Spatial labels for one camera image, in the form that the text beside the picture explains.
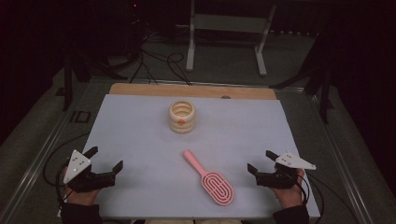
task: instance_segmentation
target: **gray floor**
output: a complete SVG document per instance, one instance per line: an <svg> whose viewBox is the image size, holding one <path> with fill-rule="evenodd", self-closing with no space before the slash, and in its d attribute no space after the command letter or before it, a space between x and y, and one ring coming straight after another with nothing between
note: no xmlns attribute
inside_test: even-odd
<svg viewBox="0 0 396 224"><path fill-rule="evenodd" d="M166 56L176 52L187 55L185 36L174 41L159 40L148 41L143 49ZM253 42L199 39L194 70L186 76L194 85L266 88L296 75L314 41L312 37L301 35L270 34L263 54L268 76L259 77ZM158 82L184 84L166 63L148 55L144 55L144 62ZM184 73L185 63L186 59L179 63ZM120 74L131 77L137 66L131 65ZM147 83L148 70L142 67L134 82ZM41 174L43 162L52 150L59 148L48 165L47 175L52 180L64 158L73 149L84 147L103 97L111 85L118 82L103 76L93 77L90 83L75 82L74 103L63 112L64 99L55 96L63 85L62 74L60 71L54 78L53 87L39 99L0 148L1 223L61 223L56 217L55 190L45 183ZM338 98L337 89L331 89L330 124L324 125L318 117L316 98L301 92L305 82L302 80L291 88L277 91L276 97L285 109L301 156L318 167L309 174L327 186L312 180L325 203L325 212L319 223L356 223L348 209L354 211L359 223L396 223L394 196ZM90 111L90 122L69 122L73 111ZM322 200L318 189L314 188L314 194L320 208ZM273 220L254 222L273 223Z"/></svg>

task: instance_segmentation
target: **human hand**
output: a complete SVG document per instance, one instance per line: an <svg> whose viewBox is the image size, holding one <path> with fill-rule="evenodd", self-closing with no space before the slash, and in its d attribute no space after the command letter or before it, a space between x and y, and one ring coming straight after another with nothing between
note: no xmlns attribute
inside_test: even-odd
<svg viewBox="0 0 396 224"><path fill-rule="evenodd" d="M67 185L65 185L66 195L67 195L67 202L68 203L75 203L80 205L93 205L96 199L96 196L99 193L99 189L95 189L90 192L81 192L77 193L70 189Z"/></svg>
<svg viewBox="0 0 396 224"><path fill-rule="evenodd" d="M304 176L304 170L297 169L297 175L297 182L301 186L303 179L300 176ZM283 209L303 204L302 192L297 185L294 185L290 189L270 189L274 192L276 198L279 200L280 206Z"/></svg>

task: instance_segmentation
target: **pink hairbrush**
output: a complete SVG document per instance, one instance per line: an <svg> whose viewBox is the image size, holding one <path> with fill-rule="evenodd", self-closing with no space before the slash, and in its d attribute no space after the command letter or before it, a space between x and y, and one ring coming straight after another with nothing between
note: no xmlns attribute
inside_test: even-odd
<svg viewBox="0 0 396 224"><path fill-rule="evenodd" d="M201 175L202 186L213 200L223 206L230 204L233 200L233 187L227 180L219 173L206 171L191 151L184 151L183 156Z"/></svg>

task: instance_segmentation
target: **white board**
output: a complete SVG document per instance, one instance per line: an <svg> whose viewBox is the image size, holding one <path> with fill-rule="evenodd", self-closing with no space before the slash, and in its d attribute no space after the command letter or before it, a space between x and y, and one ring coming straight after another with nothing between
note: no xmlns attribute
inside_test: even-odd
<svg viewBox="0 0 396 224"><path fill-rule="evenodd" d="M168 107L188 100L196 108L190 133L168 126ZM271 150L299 155L282 105L277 100L237 100L109 94L102 103L84 151L98 147L92 171L108 172L119 161L116 186L102 189L97 203L103 217L264 218L280 210L268 188L256 185L247 163L273 173ZM183 158L190 149L208 171L221 173L233 186L233 202L217 205L201 186L201 177ZM318 206L310 195L311 217Z"/></svg>

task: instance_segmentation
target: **person's arm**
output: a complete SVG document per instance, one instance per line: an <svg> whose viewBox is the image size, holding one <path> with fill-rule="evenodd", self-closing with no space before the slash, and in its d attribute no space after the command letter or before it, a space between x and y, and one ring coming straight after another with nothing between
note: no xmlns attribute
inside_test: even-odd
<svg viewBox="0 0 396 224"><path fill-rule="evenodd" d="M61 204L63 224L102 224L99 214L99 205L94 204L99 189L91 192L77 193L65 187L67 202Z"/></svg>
<svg viewBox="0 0 396 224"><path fill-rule="evenodd" d="M304 176L302 169L297 169L297 175ZM276 224L308 224L309 215L303 204L302 192L297 185L291 189L271 189L282 207L282 210L273 213Z"/></svg>

